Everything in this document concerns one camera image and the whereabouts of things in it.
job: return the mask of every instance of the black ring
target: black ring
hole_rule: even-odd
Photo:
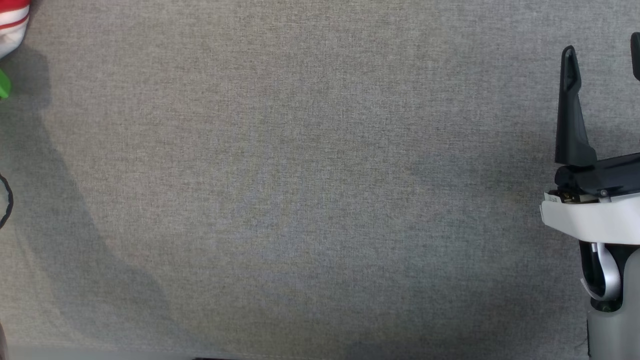
[[[2,183],[4,184],[4,188],[6,188],[6,192],[9,194],[9,205],[7,205],[6,213],[2,217],[2,220],[0,220],[0,229],[2,229],[6,221],[9,219],[9,216],[11,215],[11,211],[13,210],[13,192],[9,187],[9,182],[2,176],[2,174],[0,174],[0,181],[2,181]]]

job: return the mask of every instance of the gray fabric surface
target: gray fabric surface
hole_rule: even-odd
[[[638,150],[623,1],[36,4],[0,62],[10,344],[238,359],[584,359],[545,229],[560,54]]]

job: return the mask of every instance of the green block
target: green block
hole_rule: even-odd
[[[6,99],[11,92],[11,80],[0,70],[0,98]]]

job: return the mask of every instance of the red stripe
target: red stripe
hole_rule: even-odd
[[[0,25],[0,30],[4,30],[6,28],[12,28],[14,26],[18,26],[18,25],[22,24],[23,22],[27,21],[28,18],[29,18],[29,15],[23,17],[22,20],[18,20],[16,22],[12,22],[11,24]]]
[[[0,13],[12,12],[29,6],[31,0],[0,0]]]

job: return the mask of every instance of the striped fabric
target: striped fabric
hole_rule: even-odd
[[[0,0],[0,58],[15,50],[24,38],[31,0]]]

